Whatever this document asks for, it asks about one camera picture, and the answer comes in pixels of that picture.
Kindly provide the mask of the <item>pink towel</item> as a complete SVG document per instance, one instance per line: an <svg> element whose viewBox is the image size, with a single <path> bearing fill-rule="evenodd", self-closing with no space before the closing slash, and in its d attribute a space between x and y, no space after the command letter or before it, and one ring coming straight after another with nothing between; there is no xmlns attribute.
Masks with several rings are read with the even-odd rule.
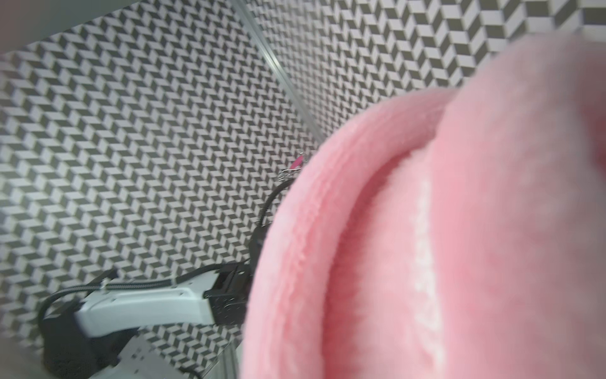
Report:
<svg viewBox="0 0 606 379"><path fill-rule="evenodd" d="M244 378L603 378L605 45L524 37L379 103L279 206Z"/></svg>

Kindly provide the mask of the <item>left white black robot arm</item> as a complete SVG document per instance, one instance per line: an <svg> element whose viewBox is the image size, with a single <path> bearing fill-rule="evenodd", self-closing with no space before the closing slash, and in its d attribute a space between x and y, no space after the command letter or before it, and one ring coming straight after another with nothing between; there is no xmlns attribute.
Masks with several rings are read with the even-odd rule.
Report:
<svg viewBox="0 0 606 379"><path fill-rule="evenodd" d="M56 378L199 378L153 351L140 329L240 326L253 282L248 262L208 265L163 280L119 282L115 268L59 290L39 306L43 365Z"/></svg>

